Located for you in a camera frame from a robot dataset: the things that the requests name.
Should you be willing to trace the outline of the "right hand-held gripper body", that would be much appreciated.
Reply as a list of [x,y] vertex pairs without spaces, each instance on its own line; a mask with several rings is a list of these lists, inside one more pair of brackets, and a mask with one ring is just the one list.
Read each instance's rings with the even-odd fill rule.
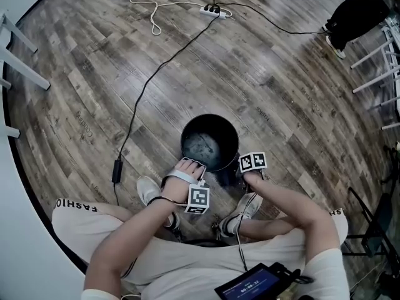
[[[265,152],[249,152],[239,156],[239,175],[243,178],[244,173],[255,172],[261,179],[264,179],[264,170],[267,168]],[[251,187],[244,180],[243,188],[246,193],[251,192]]]

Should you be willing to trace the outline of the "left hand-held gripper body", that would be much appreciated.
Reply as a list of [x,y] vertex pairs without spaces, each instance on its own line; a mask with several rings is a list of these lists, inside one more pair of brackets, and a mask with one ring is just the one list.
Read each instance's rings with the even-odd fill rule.
[[188,184],[187,199],[185,202],[176,202],[173,199],[167,199],[175,205],[184,208],[184,212],[188,214],[204,214],[209,209],[210,203],[210,188],[206,184],[204,174],[207,171],[206,165],[199,161],[192,160],[188,157],[183,157],[181,161],[191,161],[197,163],[199,167],[202,167],[202,173],[198,178],[194,178],[189,174],[185,174],[177,169],[172,169],[167,173],[161,182],[161,190],[163,191],[166,182],[169,178],[177,178]]

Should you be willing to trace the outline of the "dark blue cloth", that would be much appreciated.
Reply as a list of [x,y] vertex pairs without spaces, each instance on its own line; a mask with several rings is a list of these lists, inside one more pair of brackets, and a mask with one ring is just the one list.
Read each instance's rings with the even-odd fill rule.
[[240,169],[225,168],[217,173],[217,181],[222,187],[237,186],[242,181]]

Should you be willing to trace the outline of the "black round bucket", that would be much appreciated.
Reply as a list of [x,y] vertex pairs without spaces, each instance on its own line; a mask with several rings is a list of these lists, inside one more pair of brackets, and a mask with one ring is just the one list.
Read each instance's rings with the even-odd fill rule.
[[202,114],[192,118],[182,130],[181,151],[185,158],[199,161],[210,172],[218,172],[236,160],[239,136],[224,117]]

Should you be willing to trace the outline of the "person's left forearm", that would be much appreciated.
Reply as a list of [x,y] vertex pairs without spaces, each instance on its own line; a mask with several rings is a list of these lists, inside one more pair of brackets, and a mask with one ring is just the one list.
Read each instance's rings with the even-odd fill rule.
[[112,232],[91,257],[84,290],[104,291],[118,298],[122,273],[138,258],[175,210],[176,205],[171,201],[157,199]]

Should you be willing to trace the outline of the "person's right forearm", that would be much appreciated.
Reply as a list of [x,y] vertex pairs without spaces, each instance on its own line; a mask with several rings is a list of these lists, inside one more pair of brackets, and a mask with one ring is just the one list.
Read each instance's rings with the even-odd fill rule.
[[272,202],[304,229],[309,258],[325,250],[339,248],[339,236],[331,215],[311,198],[265,181],[255,172],[245,172],[243,178],[260,196]]

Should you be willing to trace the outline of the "black stool with chrome base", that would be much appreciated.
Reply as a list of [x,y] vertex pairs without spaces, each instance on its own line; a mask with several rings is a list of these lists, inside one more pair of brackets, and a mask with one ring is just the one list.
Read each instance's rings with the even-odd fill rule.
[[223,248],[229,246],[228,243],[224,242],[221,239],[221,230],[219,229],[218,225],[216,223],[213,223],[211,226],[211,229],[213,233],[215,234],[215,239],[192,239],[192,240],[187,240],[179,227],[176,229],[172,229],[171,232],[177,239],[179,243],[184,243],[184,244],[189,244],[192,246],[199,246],[199,247],[204,247],[204,248]]

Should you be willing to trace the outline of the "person's right white sock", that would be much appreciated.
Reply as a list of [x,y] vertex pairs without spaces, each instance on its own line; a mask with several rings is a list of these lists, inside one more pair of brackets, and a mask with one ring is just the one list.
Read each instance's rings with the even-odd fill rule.
[[238,215],[228,216],[219,223],[220,234],[224,238],[230,238],[237,234]]

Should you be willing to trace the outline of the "person's right leg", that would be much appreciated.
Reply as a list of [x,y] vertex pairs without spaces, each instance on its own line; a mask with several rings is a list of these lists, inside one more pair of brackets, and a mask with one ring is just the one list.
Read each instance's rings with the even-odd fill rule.
[[245,238],[266,241],[275,236],[285,235],[299,224],[290,217],[282,217],[270,221],[245,219],[241,221],[238,233]]

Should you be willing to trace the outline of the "black power adapter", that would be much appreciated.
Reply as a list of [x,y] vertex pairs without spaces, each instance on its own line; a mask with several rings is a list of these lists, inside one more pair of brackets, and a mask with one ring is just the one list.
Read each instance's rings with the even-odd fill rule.
[[114,162],[114,167],[113,167],[113,171],[112,171],[112,183],[113,184],[120,183],[122,170],[123,170],[122,160],[120,158],[116,159]]

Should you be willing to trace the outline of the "black screen device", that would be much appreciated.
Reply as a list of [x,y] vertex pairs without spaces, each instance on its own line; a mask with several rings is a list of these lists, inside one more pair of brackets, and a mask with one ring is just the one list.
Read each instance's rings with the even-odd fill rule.
[[291,284],[313,282],[314,279],[303,276],[300,269],[290,271],[278,262],[271,266],[259,263],[214,290],[222,300],[278,300]]

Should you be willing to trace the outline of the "person's white shirt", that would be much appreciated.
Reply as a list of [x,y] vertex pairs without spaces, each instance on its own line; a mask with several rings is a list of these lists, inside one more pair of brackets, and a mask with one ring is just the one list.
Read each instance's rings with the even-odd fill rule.
[[[242,260],[239,250],[243,250]],[[300,269],[311,284],[297,287],[294,300],[349,300],[349,287],[339,249],[305,260],[305,235],[294,229],[268,241],[237,246],[200,247],[153,238],[122,278],[135,285],[142,300],[221,300],[215,288],[244,273],[244,266],[279,262]]]

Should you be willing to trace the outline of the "black stand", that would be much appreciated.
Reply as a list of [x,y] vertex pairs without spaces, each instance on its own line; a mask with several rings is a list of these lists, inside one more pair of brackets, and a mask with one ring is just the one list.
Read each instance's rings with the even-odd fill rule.
[[400,158],[399,158],[399,151],[396,147],[389,147],[387,145],[383,146],[383,150],[385,153],[389,154],[389,158],[391,161],[391,172],[389,175],[380,180],[380,184],[387,184],[391,183],[391,188],[389,191],[390,197],[393,196],[394,190],[397,183],[400,183]]

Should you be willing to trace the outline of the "white table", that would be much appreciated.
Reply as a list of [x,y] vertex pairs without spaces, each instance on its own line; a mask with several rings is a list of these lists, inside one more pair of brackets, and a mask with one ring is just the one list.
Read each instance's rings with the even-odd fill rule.
[[[6,28],[10,33],[18,37],[33,53],[38,49],[37,47],[7,18],[4,12],[0,12],[0,33],[3,28]],[[0,62],[10,65],[13,69],[20,74],[31,80],[34,84],[48,90],[50,82],[44,79],[36,71],[24,64],[19,58],[13,55],[6,46],[0,43]],[[12,138],[19,138],[20,131],[13,127],[9,127],[5,122],[0,122],[0,136],[10,136]]]

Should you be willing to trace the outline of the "white table frame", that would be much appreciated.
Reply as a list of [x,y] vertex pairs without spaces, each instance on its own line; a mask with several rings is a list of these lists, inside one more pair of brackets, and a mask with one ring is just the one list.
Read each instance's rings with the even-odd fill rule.
[[397,114],[398,122],[394,122],[381,127],[381,130],[393,129],[400,127],[400,26],[398,23],[386,19],[381,25],[381,32],[384,34],[385,41],[376,49],[362,57],[350,66],[350,69],[355,69],[367,60],[370,60],[376,54],[380,54],[384,61],[383,72],[371,79],[370,81],[356,87],[352,93],[358,93],[368,87],[380,83],[380,88],[393,87],[394,97],[385,100],[378,105],[377,108],[393,104]]

